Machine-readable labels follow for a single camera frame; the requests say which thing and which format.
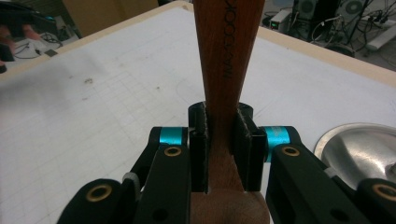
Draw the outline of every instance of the black cable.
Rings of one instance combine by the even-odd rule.
[[[363,30],[363,38],[364,38],[363,46],[361,46],[361,48],[357,49],[356,52],[359,52],[359,51],[361,51],[362,49],[364,49],[366,47],[366,45],[367,45],[367,33],[370,32],[373,29],[373,23],[374,23],[373,21],[369,21],[369,22],[366,23],[366,25],[364,27],[364,30]]]

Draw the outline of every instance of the floor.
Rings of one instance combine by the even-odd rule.
[[[374,0],[366,11],[383,9],[384,2],[384,0]],[[264,18],[264,14],[268,12],[270,15],[275,15],[281,8],[292,7],[292,4],[293,0],[266,0],[262,17]],[[389,17],[389,20],[396,21],[396,15]],[[383,32],[385,32],[385,30],[374,28],[367,34],[367,40],[370,41]],[[352,40],[354,49],[362,47],[364,38],[360,32],[355,32]],[[355,53],[355,58],[387,68],[388,70],[396,71],[396,38],[390,40],[388,44],[384,45],[376,52],[369,52],[366,49],[362,49]]]

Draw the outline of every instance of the cable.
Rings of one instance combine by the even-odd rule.
[[[315,38],[315,31],[319,28],[320,25],[324,26],[325,22],[328,22],[328,21],[337,21],[337,26],[335,27],[335,30],[337,30],[338,24],[339,24],[338,20],[341,20],[341,19],[343,19],[343,17],[341,15],[339,15],[337,17],[330,18],[330,19],[327,19],[325,21],[318,23],[318,25],[316,25],[314,30],[312,31],[312,34],[311,34],[312,42],[311,43],[313,43],[313,44],[316,43],[318,41],[318,39],[322,36],[322,34],[320,34],[318,37]],[[325,43],[324,47],[326,47],[327,45],[329,45],[332,42],[332,39],[334,38],[334,36],[335,36],[335,33],[332,35],[330,40],[327,43]]]
[[[299,12],[297,11],[297,12],[296,12],[296,15],[294,16],[294,20],[293,20],[293,22],[291,23],[290,28],[293,27],[294,23],[297,21],[298,14],[299,14]]]

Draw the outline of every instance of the pencil mark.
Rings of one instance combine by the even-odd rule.
[[[85,79],[84,83],[85,84],[92,84],[93,83],[93,79],[91,77],[87,78],[87,79]]]

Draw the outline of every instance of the clamp jaw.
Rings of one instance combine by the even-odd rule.
[[[356,191],[324,165],[290,126],[257,127],[240,104],[232,154],[245,191],[260,191],[271,162],[266,201],[275,223],[396,223],[396,184],[367,179]],[[58,223],[190,223],[192,192],[208,192],[210,149],[205,103],[189,108],[189,128],[154,127],[122,183],[82,187]]]

